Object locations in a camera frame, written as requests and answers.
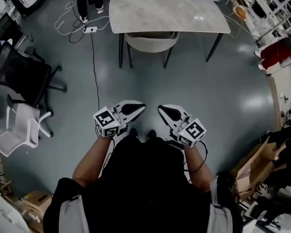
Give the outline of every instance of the table leg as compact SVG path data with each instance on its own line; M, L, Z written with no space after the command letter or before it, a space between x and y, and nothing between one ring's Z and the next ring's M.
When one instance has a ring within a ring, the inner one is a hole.
M119 34L119 41L118 41L118 65L119 68L122 68L123 62L123 43L124 43L124 34Z
M215 39L215 42L214 42L214 44L213 44L213 46L212 46L212 48L211 48L211 50L210 50L210 52L209 52L209 54L208 54L208 57L207 57L207 59L206 59L206 62L208 62L208 60L212 57L212 55L213 55L215 49L217 48L217 46L218 46L218 44L219 44L219 42L220 42L222 36L223 36L222 33L219 33L219 34L218 34L218 36L217 36L217 38Z

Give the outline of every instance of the concrete floor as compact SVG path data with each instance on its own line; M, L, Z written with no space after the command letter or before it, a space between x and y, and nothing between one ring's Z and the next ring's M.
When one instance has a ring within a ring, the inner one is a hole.
M35 189L54 192L57 181L71 177L96 139L92 116L97 111L97 90L90 35L84 35L77 44L70 44L68 36L54 29L55 21L68 2L46 0L22 25L23 31L33 36L37 53L51 66L63 67L63 71L56 74L54 84L58 84L56 80L64 81L68 93L50 91L49 103L54 117L46 121L54 132L53 138L41 135L36 149L20 147L10 157L3 157L5 172L14 181L16 194L21 196ZM103 15L108 14L108 4L105 0ZM230 13L231 8L224 2L218 6L224 14ZM90 19L98 18L93 5L88 10ZM75 20L72 11L63 20L61 31L71 31ZM107 21L102 19L91 26L101 28ZM235 34L238 29L230 27ZM73 40L79 36L75 33ZM119 69L118 36L112 33L110 26L93 37L100 107L127 99L144 102L147 109L133 124L142 139L151 129L169 139L169 129L159 117L157 107L168 103L181 105L206 127L207 164L217 173L231 169L251 150L261 134L274 128L268 80L257 68L254 39L244 30L237 39L224 35L208 63L205 59L216 34L181 33L167 69L163 69L163 54L136 50L132 51L134 69L130 69L126 48L123 69ZM4 101L8 93L16 98L10 89L0 89L0 129L5 125Z

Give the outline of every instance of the person's feet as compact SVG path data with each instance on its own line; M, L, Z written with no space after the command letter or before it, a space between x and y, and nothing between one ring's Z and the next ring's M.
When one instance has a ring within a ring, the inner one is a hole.
M151 138L156 137L156 131L155 130L150 130L149 133L147 134L147 140Z
M88 23L88 19L87 19L87 17L82 18L82 17L80 16L80 20L81 20L81 22L82 22L83 24Z
M103 8L104 8L104 6L102 5L102 7L100 9L97 9L97 13L98 14L102 14L103 13Z
M129 135L133 136L133 137L137 137L138 138L138 132L135 128L131 128L129 131Z
M260 70L266 70L261 64L258 64L258 68L260 69Z
M254 51L254 54L255 54L258 58L262 59L262 58L261 58L261 53L260 53L259 51Z

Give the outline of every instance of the black office chair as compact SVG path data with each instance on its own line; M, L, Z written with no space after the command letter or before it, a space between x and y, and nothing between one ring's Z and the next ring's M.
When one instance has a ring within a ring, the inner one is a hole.
M5 13L0 19L0 41L8 41L9 39L12 39L12 46L15 47L23 35L24 34L19 25L13 21L7 13ZM18 47L27 37L33 41L30 34L26 34L22 41L19 43Z
M29 47L25 52L34 52L34 48ZM45 96L46 110L51 111L48 105L47 88L67 92L67 88L58 88L49 85L57 71L62 68L57 66L52 72L51 67L33 58L27 58L17 52L8 42L0 46L0 85L7 86L19 93L25 101L12 100L10 103L27 103L32 107L37 107L43 96Z

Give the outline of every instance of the tabletop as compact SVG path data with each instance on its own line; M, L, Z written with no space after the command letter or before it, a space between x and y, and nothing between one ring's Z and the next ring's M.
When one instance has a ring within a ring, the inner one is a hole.
M110 0L109 16L113 33L230 33L213 0Z

